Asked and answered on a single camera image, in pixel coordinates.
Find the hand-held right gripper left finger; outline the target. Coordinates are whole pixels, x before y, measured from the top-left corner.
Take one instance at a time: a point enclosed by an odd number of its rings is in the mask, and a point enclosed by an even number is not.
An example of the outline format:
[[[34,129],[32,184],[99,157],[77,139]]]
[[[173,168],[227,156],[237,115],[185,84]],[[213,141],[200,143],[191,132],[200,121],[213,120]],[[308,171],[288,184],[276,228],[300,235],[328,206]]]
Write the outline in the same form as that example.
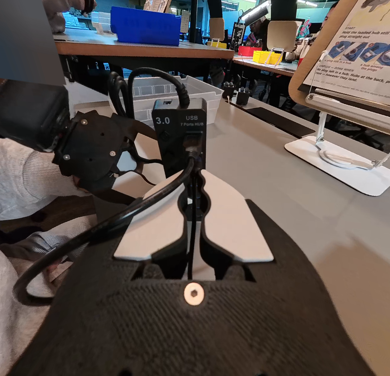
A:
[[[186,238],[187,219],[180,197],[186,187],[181,184],[151,207],[135,215],[119,242],[114,258],[144,261],[166,246]]]

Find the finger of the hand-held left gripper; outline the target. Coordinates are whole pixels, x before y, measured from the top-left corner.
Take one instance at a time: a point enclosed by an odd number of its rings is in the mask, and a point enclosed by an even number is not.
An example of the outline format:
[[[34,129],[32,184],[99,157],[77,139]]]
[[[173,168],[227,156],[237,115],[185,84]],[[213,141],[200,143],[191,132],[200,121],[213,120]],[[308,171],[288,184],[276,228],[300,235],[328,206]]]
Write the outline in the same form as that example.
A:
[[[159,174],[153,171],[136,173],[129,171],[116,178],[112,190],[133,198],[143,197],[159,183]]]
[[[162,163],[157,140],[138,132],[134,139],[133,158],[136,163]]]

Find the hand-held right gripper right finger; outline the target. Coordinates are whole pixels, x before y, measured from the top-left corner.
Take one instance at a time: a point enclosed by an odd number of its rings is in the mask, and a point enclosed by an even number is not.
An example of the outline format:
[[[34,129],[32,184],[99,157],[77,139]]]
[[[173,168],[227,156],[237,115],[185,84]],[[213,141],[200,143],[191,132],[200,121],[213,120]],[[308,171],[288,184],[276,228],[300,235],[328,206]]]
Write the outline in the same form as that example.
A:
[[[206,240],[239,262],[273,261],[273,254],[245,198],[207,170],[201,170],[200,174],[209,202],[203,221]]]

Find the black USB hub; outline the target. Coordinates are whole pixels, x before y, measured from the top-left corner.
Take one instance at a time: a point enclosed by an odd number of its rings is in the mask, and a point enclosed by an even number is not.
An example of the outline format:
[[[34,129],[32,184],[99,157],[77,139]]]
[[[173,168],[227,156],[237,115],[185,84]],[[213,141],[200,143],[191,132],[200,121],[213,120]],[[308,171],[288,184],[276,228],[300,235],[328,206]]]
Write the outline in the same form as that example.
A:
[[[166,178],[186,167],[186,148],[197,147],[195,171],[206,168],[207,102],[191,98],[181,107],[177,98],[159,99],[152,109],[152,120]]]

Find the person's left forearm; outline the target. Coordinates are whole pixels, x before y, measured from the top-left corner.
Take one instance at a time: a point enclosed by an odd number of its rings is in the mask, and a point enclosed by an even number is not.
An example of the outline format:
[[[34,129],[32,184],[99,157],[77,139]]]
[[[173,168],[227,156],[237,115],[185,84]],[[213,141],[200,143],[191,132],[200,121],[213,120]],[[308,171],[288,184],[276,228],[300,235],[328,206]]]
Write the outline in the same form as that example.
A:
[[[61,174],[54,153],[0,140],[0,220],[28,217],[59,196],[86,197],[72,176]]]

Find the clear plastic bin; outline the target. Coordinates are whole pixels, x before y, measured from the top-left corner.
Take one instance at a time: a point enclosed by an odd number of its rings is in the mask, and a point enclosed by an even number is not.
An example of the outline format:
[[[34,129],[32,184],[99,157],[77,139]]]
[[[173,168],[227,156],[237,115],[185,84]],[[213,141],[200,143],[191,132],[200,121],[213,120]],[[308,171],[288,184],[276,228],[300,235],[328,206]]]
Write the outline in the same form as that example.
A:
[[[215,121],[223,90],[201,80],[186,76],[175,76],[184,84],[190,99],[203,98],[207,102],[207,124]],[[175,86],[160,77],[137,77],[133,82],[134,116],[138,121],[154,128],[152,109],[158,99],[178,98]]]

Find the wooden table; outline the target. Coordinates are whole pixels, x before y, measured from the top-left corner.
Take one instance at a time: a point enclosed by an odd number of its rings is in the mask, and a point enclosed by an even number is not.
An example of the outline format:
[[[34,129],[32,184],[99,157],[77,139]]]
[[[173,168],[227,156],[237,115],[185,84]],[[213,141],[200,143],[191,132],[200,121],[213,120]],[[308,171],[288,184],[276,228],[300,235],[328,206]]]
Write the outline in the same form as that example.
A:
[[[253,97],[289,113],[293,112],[296,103],[288,92],[288,85],[297,69],[297,63],[281,62],[278,65],[261,64],[250,57],[234,56],[234,72],[241,77],[241,87],[249,84]]]
[[[187,41],[179,46],[123,43],[115,35],[100,35],[95,31],[70,29],[53,36],[59,55],[89,57],[99,62],[134,70],[151,67],[202,77],[207,82],[210,63],[232,63],[234,51],[209,47]]]

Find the white document stand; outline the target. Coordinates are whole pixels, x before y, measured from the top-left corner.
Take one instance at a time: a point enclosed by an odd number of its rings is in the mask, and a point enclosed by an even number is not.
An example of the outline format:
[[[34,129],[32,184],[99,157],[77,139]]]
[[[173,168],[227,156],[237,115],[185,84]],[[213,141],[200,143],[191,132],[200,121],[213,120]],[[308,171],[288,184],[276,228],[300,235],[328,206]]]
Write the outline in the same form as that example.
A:
[[[357,2],[338,2],[290,81],[290,97],[298,104],[320,111],[320,115],[316,137],[288,143],[285,149],[351,188],[368,196],[379,196],[390,185],[390,170],[383,165],[389,154],[381,160],[369,160],[341,148],[325,140],[324,125],[326,116],[332,115],[389,134],[389,105],[304,84],[313,67],[324,59],[328,45]]]

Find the blue plastic bin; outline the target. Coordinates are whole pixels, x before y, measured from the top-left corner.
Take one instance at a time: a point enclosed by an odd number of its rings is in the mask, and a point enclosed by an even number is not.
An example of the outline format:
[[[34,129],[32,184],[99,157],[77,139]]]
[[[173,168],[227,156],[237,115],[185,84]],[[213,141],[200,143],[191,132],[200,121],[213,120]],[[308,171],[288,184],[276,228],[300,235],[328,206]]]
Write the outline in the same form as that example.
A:
[[[113,6],[110,12],[110,27],[119,42],[177,47],[181,17]]]

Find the tan board stand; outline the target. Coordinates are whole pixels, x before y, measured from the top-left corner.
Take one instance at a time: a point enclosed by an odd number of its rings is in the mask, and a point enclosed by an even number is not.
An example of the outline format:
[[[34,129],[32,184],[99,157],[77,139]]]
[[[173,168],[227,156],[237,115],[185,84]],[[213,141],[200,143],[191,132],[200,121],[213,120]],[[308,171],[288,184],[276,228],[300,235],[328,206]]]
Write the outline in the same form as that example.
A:
[[[275,62],[276,66],[282,59],[285,51],[291,52],[295,46],[296,35],[299,28],[298,21],[271,21],[268,25],[267,46],[270,54],[266,59],[266,64],[269,63],[271,54],[274,51],[279,51],[279,58]]]
[[[222,42],[225,38],[225,22],[223,17],[209,19],[209,37],[211,41]]]

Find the black white tag poster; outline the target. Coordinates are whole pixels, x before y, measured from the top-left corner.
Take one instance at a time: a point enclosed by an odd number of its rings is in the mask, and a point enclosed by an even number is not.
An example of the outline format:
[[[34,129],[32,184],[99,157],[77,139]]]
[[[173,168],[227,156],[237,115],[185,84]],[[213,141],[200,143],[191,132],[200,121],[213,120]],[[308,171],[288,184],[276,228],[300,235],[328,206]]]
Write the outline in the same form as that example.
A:
[[[240,46],[243,42],[246,26],[242,22],[234,22],[231,35],[231,47]]]

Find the white strip lamp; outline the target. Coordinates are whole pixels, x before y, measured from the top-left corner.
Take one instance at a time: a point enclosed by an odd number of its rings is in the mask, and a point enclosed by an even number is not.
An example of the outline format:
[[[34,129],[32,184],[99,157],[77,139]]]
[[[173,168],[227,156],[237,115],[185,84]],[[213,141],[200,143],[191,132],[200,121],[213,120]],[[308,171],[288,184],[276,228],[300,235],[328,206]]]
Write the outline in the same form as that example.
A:
[[[238,22],[243,22],[243,24],[248,27],[254,22],[260,20],[262,17],[266,16],[269,13],[270,6],[271,1],[265,0],[254,8],[249,9],[240,15],[238,17]]]

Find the person's grey sweatshirt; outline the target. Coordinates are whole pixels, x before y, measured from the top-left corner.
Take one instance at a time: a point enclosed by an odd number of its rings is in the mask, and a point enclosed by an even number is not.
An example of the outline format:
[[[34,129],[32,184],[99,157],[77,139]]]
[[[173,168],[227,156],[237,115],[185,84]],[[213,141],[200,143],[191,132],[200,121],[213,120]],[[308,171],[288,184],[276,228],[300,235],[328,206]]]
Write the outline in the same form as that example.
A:
[[[48,306],[25,306],[13,295],[19,276],[43,255],[94,227],[96,214],[78,217],[46,232],[8,243],[1,239],[0,252],[0,371],[6,375],[28,346],[43,320]]]

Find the instruction sheet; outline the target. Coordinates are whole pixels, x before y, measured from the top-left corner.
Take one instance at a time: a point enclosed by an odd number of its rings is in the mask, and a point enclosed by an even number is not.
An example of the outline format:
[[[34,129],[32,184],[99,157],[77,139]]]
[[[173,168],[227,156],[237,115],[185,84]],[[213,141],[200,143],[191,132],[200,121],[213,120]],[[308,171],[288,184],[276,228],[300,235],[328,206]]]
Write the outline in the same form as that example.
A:
[[[358,0],[304,84],[389,105],[390,0]]]

